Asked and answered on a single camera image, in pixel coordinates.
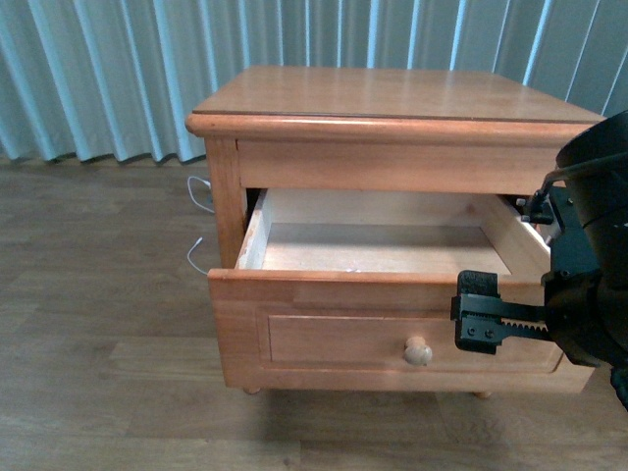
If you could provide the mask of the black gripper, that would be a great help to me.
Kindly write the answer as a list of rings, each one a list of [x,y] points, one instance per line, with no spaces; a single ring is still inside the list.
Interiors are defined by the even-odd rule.
[[[501,299],[495,273],[457,276],[450,319],[458,349],[496,354],[510,337],[551,339],[581,366],[610,366],[627,401],[627,114],[599,122],[556,156],[524,210],[552,224],[545,308]],[[546,322],[548,330],[541,326]]]

